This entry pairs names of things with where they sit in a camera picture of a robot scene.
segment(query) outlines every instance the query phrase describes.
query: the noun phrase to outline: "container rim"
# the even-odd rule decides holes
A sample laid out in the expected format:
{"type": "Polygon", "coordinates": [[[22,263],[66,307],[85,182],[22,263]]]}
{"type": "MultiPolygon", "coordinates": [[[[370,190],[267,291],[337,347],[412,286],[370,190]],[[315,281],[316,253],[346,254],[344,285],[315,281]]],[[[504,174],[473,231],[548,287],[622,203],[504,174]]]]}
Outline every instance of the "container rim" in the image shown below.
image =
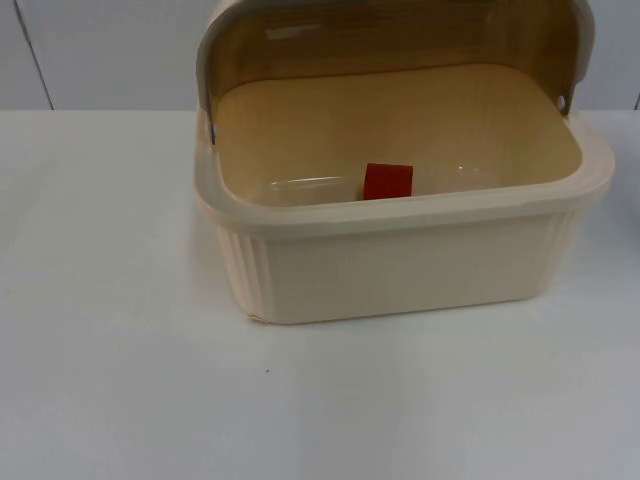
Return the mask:
{"type": "Polygon", "coordinates": [[[198,112],[195,187],[201,210],[226,228],[262,238],[382,232],[541,215],[583,208],[608,189],[615,169],[607,141],[579,114],[565,122],[582,152],[572,175],[550,183],[368,202],[266,207],[235,197],[225,186],[210,124],[198,112]]]}

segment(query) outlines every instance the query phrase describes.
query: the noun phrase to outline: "transparent lid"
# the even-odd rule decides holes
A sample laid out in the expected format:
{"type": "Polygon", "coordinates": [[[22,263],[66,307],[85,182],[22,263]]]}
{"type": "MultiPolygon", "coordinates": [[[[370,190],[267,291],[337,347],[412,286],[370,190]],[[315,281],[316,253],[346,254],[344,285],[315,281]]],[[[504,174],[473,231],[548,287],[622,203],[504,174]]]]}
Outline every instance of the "transparent lid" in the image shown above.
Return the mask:
{"type": "Polygon", "coordinates": [[[240,0],[198,54],[200,103],[260,80],[467,63],[527,73],[569,112],[593,46],[586,0],[240,0]]]}

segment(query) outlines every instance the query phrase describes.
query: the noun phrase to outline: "red cube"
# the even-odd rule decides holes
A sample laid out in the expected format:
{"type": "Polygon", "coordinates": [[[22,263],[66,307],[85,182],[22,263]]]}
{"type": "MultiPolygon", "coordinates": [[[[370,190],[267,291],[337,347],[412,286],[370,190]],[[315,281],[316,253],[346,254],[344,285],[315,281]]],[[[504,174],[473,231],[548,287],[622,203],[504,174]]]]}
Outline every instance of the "red cube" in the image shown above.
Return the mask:
{"type": "Polygon", "coordinates": [[[410,197],[413,187],[413,167],[404,165],[367,165],[364,200],[410,197]]]}

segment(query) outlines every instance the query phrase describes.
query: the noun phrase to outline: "white table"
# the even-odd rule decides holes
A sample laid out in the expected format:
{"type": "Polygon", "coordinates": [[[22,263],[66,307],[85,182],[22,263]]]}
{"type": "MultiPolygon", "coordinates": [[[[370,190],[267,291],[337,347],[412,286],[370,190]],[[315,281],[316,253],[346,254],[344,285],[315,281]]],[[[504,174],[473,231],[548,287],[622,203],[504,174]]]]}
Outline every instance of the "white table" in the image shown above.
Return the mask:
{"type": "Polygon", "coordinates": [[[640,478],[640,114],[553,288],[301,327],[235,306],[192,113],[0,114],[0,478],[640,478]]]}

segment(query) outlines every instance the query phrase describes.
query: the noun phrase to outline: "white wall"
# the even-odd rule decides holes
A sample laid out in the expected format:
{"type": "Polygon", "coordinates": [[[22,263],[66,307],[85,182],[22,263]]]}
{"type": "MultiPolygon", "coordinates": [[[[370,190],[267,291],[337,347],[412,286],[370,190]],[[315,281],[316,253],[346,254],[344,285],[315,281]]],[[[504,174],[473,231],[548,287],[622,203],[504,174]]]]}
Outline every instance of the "white wall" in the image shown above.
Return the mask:
{"type": "MultiPolygon", "coordinates": [[[[55,108],[192,109],[196,104],[196,48],[218,0],[19,3],[55,108]]],[[[632,109],[640,94],[640,0],[591,0],[591,5],[596,48],[576,105],[632,109]]]]}
{"type": "Polygon", "coordinates": [[[596,44],[577,105],[589,109],[634,108],[640,95],[640,0],[590,0],[596,44]]]}
{"type": "Polygon", "coordinates": [[[20,0],[60,109],[193,109],[217,0],[20,0]]]}
{"type": "Polygon", "coordinates": [[[0,0],[0,109],[49,108],[11,0],[0,0]]]}

